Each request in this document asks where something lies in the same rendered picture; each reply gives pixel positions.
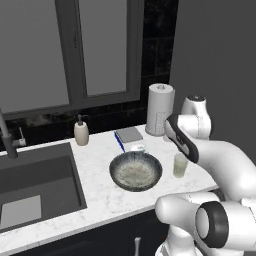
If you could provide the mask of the clear ice cube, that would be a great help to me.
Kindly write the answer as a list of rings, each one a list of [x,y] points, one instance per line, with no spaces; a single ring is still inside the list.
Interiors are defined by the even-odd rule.
[[[137,144],[137,145],[133,145],[131,147],[131,151],[134,151],[134,152],[143,152],[145,153],[146,152],[146,147],[144,144]]]

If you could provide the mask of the grey patterned ice bowl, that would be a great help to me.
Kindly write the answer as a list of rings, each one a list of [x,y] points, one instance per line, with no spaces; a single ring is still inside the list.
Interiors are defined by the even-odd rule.
[[[162,176],[158,159],[141,151],[130,151],[116,156],[109,165],[113,182],[130,192],[143,192],[153,188]]]

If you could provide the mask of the glass of lemonade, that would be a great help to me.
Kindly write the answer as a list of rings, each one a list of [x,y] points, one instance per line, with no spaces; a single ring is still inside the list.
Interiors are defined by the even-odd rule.
[[[188,165],[187,158],[182,153],[176,153],[174,156],[173,174],[176,178],[182,178]]]

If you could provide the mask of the grey fridge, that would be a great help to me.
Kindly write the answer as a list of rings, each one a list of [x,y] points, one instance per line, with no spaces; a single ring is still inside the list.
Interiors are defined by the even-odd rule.
[[[256,0],[179,0],[170,84],[176,113],[204,96],[212,138],[256,162]]]

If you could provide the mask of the grey square sponge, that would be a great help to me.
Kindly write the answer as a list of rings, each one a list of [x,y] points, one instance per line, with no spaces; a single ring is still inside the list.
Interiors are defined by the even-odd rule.
[[[129,143],[143,139],[143,136],[136,127],[118,129],[116,133],[123,143]]]

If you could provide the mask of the blue dish brush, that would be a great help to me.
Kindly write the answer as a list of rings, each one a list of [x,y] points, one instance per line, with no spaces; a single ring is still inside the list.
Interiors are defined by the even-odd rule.
[[[123,153],[125,153],[125,148],[124,148],[124,146],[123,146],[123,144],[122,144],[122,142],[121,142],[120,138],[118,137],[118,135],[117,135],[117,132],[116,132],[116,131],[114,132],[114,136],[115,136],[115,139],[116,139],[116,141],[118,142],[118,144],[119,144],[120,148],[122,149]]]

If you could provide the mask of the white paper towel roll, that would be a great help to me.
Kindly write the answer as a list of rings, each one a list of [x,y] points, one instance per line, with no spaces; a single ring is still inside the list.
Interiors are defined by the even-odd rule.
[[[147,121],[145,131],[152,136],[165,134],[164,123],[172,114],[175,89],[169,84],[155,83],[149,86]]]

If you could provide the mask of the beige soap dispenser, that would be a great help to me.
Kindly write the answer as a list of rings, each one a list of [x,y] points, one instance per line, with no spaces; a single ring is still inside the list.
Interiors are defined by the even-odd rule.
[[[89,129],[87,123],[82,120],[83,115],[77,116],[78,121],[74,125],[74,138],[79,146],[86,146],[89,143]]]

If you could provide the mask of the grey framed window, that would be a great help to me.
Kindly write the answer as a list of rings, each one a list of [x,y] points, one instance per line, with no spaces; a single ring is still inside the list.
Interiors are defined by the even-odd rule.
[[[139,99],[145,0],[0,0],[7,120]]]

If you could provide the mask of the small grey sink lever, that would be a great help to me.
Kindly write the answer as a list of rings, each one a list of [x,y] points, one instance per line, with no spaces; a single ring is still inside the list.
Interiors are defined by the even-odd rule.
[[[19,139],[19,144],[20,144],[20,146],[26,146],[26,139],[23,135],[23,131],[22,131],[21,127],[19,127],[19,132],[20,132],[20,135],[21,135],[21,138]]]

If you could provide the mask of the dark grey sink basin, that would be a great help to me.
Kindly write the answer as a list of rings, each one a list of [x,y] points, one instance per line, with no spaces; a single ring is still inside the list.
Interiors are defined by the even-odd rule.
[[[0,234],[86,207],[70,144],[0,156]]]

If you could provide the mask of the dark cupboard front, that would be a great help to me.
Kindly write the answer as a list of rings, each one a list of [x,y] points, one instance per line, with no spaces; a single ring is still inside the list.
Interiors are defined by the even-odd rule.
[[[134,256],[136,238],[139,256],[155,256],[168,229],[150,210],[12,256]]]

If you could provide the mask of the dark grey tap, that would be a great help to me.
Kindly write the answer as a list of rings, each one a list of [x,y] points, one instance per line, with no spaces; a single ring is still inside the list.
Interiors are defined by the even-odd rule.
[[[2,132],[1,138],[10,159],[15,159],[18,157],[17,153],[17,142],[13,139],[12,135],[9,133],[2,111],[0,109],[0,130]]]

